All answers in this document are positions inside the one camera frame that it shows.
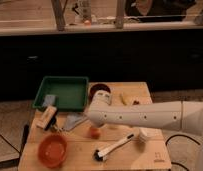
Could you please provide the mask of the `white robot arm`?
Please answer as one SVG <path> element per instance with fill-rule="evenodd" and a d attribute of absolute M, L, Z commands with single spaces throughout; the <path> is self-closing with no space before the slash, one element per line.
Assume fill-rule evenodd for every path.
<path fill-rule="evenodd" d="M 203 102 L 173 101 L 132 106 L 114 106 L 111 94 L 95 93 L 86 113 L 100 127 L 106 123 L 182 131 L 202 137 L 195 171 L 203 171 Z"/>

